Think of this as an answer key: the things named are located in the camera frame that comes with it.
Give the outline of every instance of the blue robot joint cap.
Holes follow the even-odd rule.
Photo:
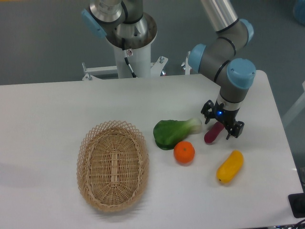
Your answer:
[[[249,89],[256,75],[255,65],[247,59],[232,60],[227,67],[229,81],[239,89]]]

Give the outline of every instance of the gray floor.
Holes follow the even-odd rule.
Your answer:
[[[198,43],[216,35],[200,0],[143,0],[158,26],[152,61],[170,60],[168,74]],[[89,0],[0,3],[0,85],[77,81],[87,67],[115,65],[111,47],[95,38],[81,21]],[[293,17],[295,0],[232,0],[240,18],[254,26],[254,38],[237,57],[250,59],[267,73],[281,116],[303,93],[305,26]],[[305,167],[305,111],[286,129],[297,167]]]

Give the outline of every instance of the black cable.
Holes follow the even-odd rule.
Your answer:
[[[125,39],[124,38],[122,38],[122,51],[125,51],[126,49],[125,49]],[[131,67],[131,65],[130,65],[130,63],[129,63],[129,60],[128,60],[128,57],[126,56],[126,57],[124,57],[124,60],[125,60],[125,63],[127,64],[127,66],[129,67],[129,70],[130,70],[130,72],[131,72],[131,74],[132,74],[132,77],[133,78],[137,78],[137,75],[134,73],[134,71],[133,71],[133,69],[132,69],[132,67]]]
[[[299,229],[298,227],[303,223],[305,222],[305,219],[304,220],[301,220],[300,222],[298,222],[297,224],[294,225],[294,227],[292,229]]]

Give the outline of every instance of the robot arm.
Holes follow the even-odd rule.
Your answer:
[[[230,59],[252,39],[253,27],[248,21],[238,19],[229,0],[201,1],[218,38],[209,46],[195,46],[189,65],[221,87],[216,103],[206,102],[202,114],[205,123],[211,118],[221,122],[228,131],[227,139],[231,135],[238,137],[244,123],[235,117],[253,83],[256,69],[249,60]]]
[[[107,35],[122,23],[133,24],[143,16],[142,0],[91,0],[88,9],[82,12],[84,21],[92,20],[101,26]]]

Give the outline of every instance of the silver metal cylinder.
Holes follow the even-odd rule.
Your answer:
[[[92,14],[103,22],[116,21],[122,14],[122,0],[91,0]]]
[[[240,106],[242,104],[242,102],[230,103],[230,102],[226,101],[224,98],[222,98],[222,96],[220,94],[218,94],[217,102],[219,105],[224,104],[224,110],[227,110],[227,111],[236,111],[240,108]]]
[[[230,0],[201,0],[215,31],[227,28],[237,20],[237,15]]]

